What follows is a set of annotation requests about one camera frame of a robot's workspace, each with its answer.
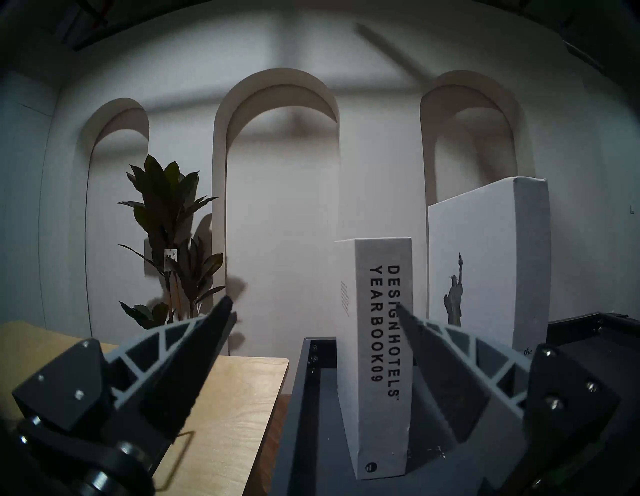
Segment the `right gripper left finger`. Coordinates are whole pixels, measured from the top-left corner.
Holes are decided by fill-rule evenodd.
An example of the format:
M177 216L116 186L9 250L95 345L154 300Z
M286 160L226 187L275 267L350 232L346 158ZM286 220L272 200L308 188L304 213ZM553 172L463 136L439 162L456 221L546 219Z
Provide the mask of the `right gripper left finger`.
M13 389L25 419L67 437L144 451L181 432L233 323L224 296L205 316L155 327L109 353L89 338Z

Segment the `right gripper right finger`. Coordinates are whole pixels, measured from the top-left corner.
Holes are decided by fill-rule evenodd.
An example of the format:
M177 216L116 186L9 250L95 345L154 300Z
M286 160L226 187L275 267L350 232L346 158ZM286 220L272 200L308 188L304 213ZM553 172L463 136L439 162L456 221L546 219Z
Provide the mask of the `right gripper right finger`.
M418 369L456 440L467 441L491 400L531 439L597 439L620 396L558 346L540 344L532 358L455 326L415 317L397 306Z

